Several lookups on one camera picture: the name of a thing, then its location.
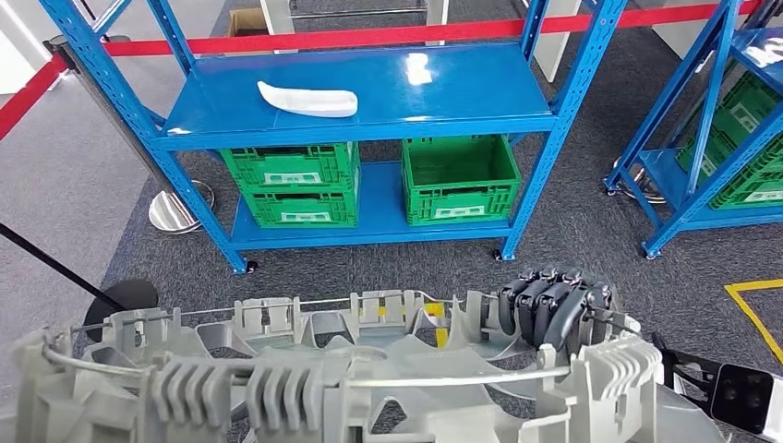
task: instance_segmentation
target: green plastic crate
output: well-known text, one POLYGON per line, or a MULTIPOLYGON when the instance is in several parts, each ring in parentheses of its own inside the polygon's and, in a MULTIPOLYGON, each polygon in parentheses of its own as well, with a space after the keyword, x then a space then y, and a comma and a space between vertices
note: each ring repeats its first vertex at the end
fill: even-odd
MULTIPOLYGON (((701 184, 777 106, 780 96, 759 78, 744 74, 717 107, 705 149, 701 184)), ((677 156, 687 171, 693 139, 677 156)), ((716 210, 783 205, 783 134, 773 138, 713 198, 716 210)))
POLYGON ((507 219, 521 176, 504 136, 403 140, 412 225, 507 219))
POLYGON ((733 210, 748 206, 780 206, 783 204, 783 172, 754 174, 742 180, 732 180, 710 201, 710 208, 733 210))
POLYGON ((344 192, 243 193, 262 228, 350 228, 358 223, 359 170, 344 192))
POLYGON ((221 150, 244 193, 348 192, 359 168, 358 143, 221 150))
MULTIPOLYGON (((695 140, 691 138, 685 148, 680 150, 675 157, 677 163, 680 165, 683 171, 688 172, 691 169, 691 157, 693 156, 693 146, 695 140)), ((702 158, 702 170, 699 172, 698 184, 700 185, 704 180, 712 175, 717 167, 720 166, 724 160, 726 160, 733 150, 730 150, 731 140, 722 132, 710 127, 709 137, 707 138, 707 146, 705 148, 705 156, 702 158)))
POLYGON ((746 72, 720 103, 720 109, 726 111, 724 115, 732 118, 724 119, 724 115, 718 114, 716 118, 722 120, 720 129, 739 145, 778 103, 780 96, 774 90, 757 76, 746 72))

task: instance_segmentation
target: shelf caster wheel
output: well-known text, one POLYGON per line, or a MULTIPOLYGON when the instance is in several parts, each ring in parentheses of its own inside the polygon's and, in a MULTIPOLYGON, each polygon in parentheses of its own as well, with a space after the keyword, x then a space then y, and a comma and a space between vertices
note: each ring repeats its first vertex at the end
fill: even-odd
POLYGON ((513 261, 516 259, 515 256, 511 256, 509 258, 503 258, 503 253, 501 253, 499 249, 495 249, 494 251, 492 251, 492 256, 495 258, 495 261, 513 261))

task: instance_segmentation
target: crate label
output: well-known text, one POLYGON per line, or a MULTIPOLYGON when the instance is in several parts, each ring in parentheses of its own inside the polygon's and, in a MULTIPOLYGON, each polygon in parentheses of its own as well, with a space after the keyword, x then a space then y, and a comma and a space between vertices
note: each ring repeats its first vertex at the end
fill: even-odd
POLYGON ((266 173, 265 185, 288 185, 292 183, 322 183, 319 173, 266 173))
POLYGON ((783 200, 783 189, 779 191, 756 191, 749 195, 743 201, 745 203, 757 202, 757 201, 774 201, 783 200))
POLYGON ((735 104, 729 112, 737 119, 737 122, 740 123, 742 127, 748 130, 749 134, 759 126, 759 121, 756 120, 756 117, 754 117, 742 103, 735 104))
POLYGON ((706 176, 709 177, 712 175, 716 169, 717 167, 709 157, 706 155, 702 157, 702 172, 705 173, 706 176))
POLYGON ((331 222, 329 212, 281 212, 281 222, 331 222))
POLYGON ((466 208, 438 208, 435 210, 436 219, 450 219, 453 217, 484 215, 483 206, 469 206, 466 208))

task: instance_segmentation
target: gray plastic car part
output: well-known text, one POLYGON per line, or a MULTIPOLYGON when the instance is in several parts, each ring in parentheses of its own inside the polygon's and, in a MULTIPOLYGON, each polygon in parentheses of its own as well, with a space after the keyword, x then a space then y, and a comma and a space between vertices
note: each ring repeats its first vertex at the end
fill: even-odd
POLYGON ((247 441, 259 442, 722 441, 698 408, 655 384, 660 352, 617 312, 597 309, 572 328, 570 346, 543 344, 527 368, 494 366, 532 349, 519 330, 503 332, 498 301, 469 291, 437 301, 449 307, 440 318, 417 291, 352 293, 330 301, 345 309, 307 312, 324 302, 276 297, 209 311, 233 315, 195 328, 182 318, 205 311, 122 312, 80 359, 71 337, 84 328, 41 330, 14 351, 22 383, 16 413, 0 415, 0 442, 214 443, 241 413, 247 441), (442 348, 416 336, 439 328, 449 334, 442 348), (318 347, 335 332, 347 338, 318 347), (250 358, 211 357, 223 347, 250 358), (488 387, 535 400, 535 416, 506 414, 488 387), (374 434, 389 401, 407 418, 374 434))

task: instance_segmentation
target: blue shelving unit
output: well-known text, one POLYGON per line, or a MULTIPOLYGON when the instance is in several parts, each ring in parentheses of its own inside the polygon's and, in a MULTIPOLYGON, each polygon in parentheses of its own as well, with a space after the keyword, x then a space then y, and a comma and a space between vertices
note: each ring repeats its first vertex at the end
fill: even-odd
MULTIPOLYGON (((656 230, 652 237, 642 243, 648 258, 659 255, 660 249, 682 231, 783 222, 783 207, 713 210, 708 205, 773 137, 783 131, 783 104, 779 104, 707 180, 696 186, 707 134, 729 56, 783 94, 783 58, 774 51, 778 47, 774 39, 783 38, 783 29, 746 29, 735 33, 733 25, 737 20, 739 4, 739 0, 720 2, 715 14, 708 20, 693 48, 682 60, 650 114, 623 152, 617 166, 605 180, 610 194, 619 190, 620 180, 628 186, 655 225, 656 230), (673 143, 673 146, 666 146, 661 150, 644 148, 694 70, 713 50, 714 64, 696 130, 692 167, 685 173, 675 161, 680 152, 677 143, 685 125, 680 125, 676 133, 669 137, 669 143, 673 143), (642 190, 633 181, 630 169, 635 164, 644 168, 644 172, 671 209, 671 215, 666 220, 661 220, 658 212, 647 202, 642 190)), ((762 9, 755 17, 751 17, 749 26, 763 25, 758 16, 764 13, 762 9)))
POLYGON ((41 0, 78 58, 89 66, 90 74, 237 273, 247 271, 240 251, 283 247, 499 237, 504 239, 500 258, 513 259, 625 6, 625 0, 587 2, 593 9, 590 28, 564 87, 547 102, 531 63, 548 0, 531 2, 519 41, 199 59, 187 47, 167 1, 147 3, 186 76, 165 119, 142 105, 100 42, 106 23, 110 26, 123 7, 110 8, 97 20, 99 24, 91 25, 71 0, 41 0), (260 97, 259 80, 278 87, 352 90, 359 99, 358 113, 340 119, 289 114, 260 97), (183 150, 532 132, 547 136, 511 219, 441 226, 409 226, 400 163, 371 162, 362 165, 355 228, 261 229, 240 198, 234 226, 227 233, 174 156, 183 150))

